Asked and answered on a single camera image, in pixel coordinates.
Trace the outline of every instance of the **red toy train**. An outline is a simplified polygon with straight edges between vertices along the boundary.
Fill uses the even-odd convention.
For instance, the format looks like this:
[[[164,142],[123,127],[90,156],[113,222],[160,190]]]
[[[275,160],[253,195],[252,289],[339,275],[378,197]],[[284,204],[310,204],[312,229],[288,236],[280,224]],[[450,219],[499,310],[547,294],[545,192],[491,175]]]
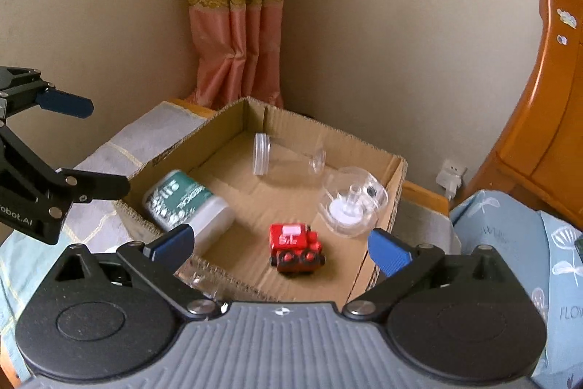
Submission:
[[[314,272],[326,261],[318,234],[303,223],[269,227],[269,263],[282,273]]]

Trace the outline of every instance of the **blue gripper pad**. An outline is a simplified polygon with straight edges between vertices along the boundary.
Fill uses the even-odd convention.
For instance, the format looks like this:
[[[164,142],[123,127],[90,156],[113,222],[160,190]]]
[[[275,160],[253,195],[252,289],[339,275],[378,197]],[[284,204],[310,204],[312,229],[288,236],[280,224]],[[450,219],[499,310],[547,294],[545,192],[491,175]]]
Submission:
[[[87,98],[82,98],[64,91],[48,89],[37,94],[36,104],[42,109],[59,112],[75,118],[86,119],[93,114],[93,103]]]
[[[413,260],[411,253],[398,246],[389,233],[378,229],[368,235],[368,255],[387,277],[399,272]]]
[[[194,241],[192,228],[189,225],[178,225],[148,244],[144,248],[144,255],[174,273],[192,255]]]

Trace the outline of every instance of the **plastic lid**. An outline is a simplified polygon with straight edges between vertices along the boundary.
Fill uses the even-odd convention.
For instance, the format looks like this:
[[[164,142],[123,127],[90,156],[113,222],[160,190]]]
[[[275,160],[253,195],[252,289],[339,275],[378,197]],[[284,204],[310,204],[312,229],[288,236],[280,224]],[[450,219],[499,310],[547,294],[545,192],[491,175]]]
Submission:
[[[330,216],[343,226],[358,225],[366,214],[366,209],[360,200],[360,188],[351,185],[348,195],[338,195],[328,206]]]
[[[269,170],[269,136],[262,132],[255,134],[253,142],[253,175],[266,175]]]

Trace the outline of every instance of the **beige wall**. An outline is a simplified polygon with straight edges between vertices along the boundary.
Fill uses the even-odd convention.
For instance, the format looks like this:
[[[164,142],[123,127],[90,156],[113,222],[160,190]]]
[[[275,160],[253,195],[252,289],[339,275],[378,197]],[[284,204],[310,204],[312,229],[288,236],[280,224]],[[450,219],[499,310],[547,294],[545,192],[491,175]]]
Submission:
[[[403,155],[436,187],[473,174],[535,61],[538,0],[285,0],[286,106]]]
[[[0,65],[41,69],[95,104],[85,121],[34,108],[8,124],[52,166],[73,166],[161,100],[190,93],[187,9],[187,0],[0,0]]]

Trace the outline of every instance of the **pillow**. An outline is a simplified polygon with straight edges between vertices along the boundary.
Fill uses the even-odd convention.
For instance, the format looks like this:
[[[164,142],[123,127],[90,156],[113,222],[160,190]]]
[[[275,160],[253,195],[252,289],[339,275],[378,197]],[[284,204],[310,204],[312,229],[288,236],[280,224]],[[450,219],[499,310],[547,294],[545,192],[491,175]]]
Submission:
[[[583,264],[575,248],[581,232],[540,212],[549,240],[549,319],[547,363],[550,373],[583,362]]]
[[[482,190],[450,216],[462,254],[470,254],[479,244],[494,246],[546,318],[549,243],[540,215],[505,193]]]

